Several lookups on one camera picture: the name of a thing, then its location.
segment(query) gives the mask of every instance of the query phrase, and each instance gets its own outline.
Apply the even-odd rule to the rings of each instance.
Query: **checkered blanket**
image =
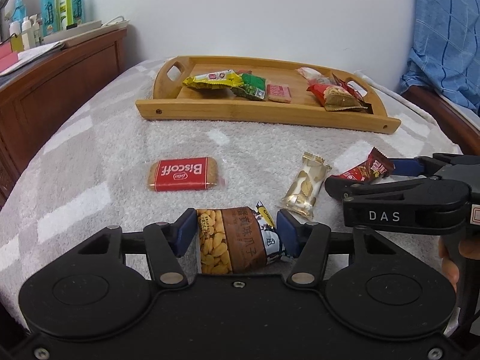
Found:
[[[431,86],[452,102],[480,107],[480,0],[416,0],[413,47],[402,93]]]
[[[142,62],[81,107],[30,162],[0,211],[0,299],[19,321],[24,322],[17,301],[22,283],[105,226],[140,231],[153,222],[174,221],[188,207],[251,206],[258,200],[275,218],[304,151],[324,157],[335,174],[363,162],[372,146],[390,157],[457,151],[438,126],[382,92],[388,114],[402,120],[393,135],[262,123],[149,122],[134,102],[152,95],[162,64]],[[226,189],[148,190],[154,161],[201,156],[218,160],[229,182]],[[324,190],[314,218],[333,231],[348,231],[341,205]],[[435,237],[389,237],[440,267]],[[327,268],[330,273],[347,263],[336,258]],[[180,263],[191,279],[197,272],[193,245]],[[144,256],[127,256],[127,265],[149,277]],[[265,271],[288,268],[288,263],[276,262]]]

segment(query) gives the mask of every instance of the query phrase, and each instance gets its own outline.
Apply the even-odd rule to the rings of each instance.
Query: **blue cloth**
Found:
[[[431,86],[479,112],[480,0],[416,0],[413,47],[401,92]]]

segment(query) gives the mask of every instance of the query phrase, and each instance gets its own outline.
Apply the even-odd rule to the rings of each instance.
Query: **green snack package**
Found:
[[[243,85],[236,88],[231,88],[232,92],[239,97],[245,97],[249,100],[265,101],[266,96],[266,84],[265,79],[262,77],[254,76],[253,74],[242,73],[240,74]]]

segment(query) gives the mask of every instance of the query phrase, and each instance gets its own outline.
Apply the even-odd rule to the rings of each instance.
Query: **blue spray bottle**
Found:
[[[55,0],[40,0],[40,8],[42,10],[43,36],[45,37],[59,30]]]
[[[73,22],[77,24],[85,23],[85,5],[83,0],[71,0],[73,11]]]
[[[15,0],[15,10],[11,15],[11,21],[23,21],[23,18],[27,16],[27,8],[23,4],[22,0]]]

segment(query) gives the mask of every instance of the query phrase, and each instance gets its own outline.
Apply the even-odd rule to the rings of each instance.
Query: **white wall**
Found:
[[[38,0],[24,1],[39,10]],[[362,69],[391,89],[405,69],[413,13],[414,0],[86,0],[87,19],[131,19],[129,65],[179,54],[257,56]]]

